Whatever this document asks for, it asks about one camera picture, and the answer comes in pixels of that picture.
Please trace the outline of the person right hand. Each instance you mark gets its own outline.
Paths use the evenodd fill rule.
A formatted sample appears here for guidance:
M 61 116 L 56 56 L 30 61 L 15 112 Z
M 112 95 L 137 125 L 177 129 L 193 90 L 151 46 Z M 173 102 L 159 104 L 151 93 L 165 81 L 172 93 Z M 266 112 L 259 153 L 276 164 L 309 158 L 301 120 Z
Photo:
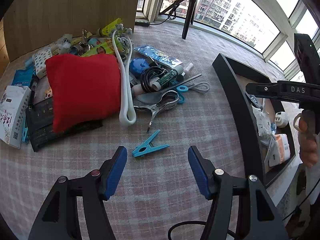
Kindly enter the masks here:
M 298 127 L 298 141 L 300 145 L 300 158 L 302 162 L 308 167 L 312 168 L 318 162 L 317 142 L 316 137 L 309 132 L 309 125 L 306 122 L 306 115 L 309 111 L 303 110 L 302 116 L 299 119 Z

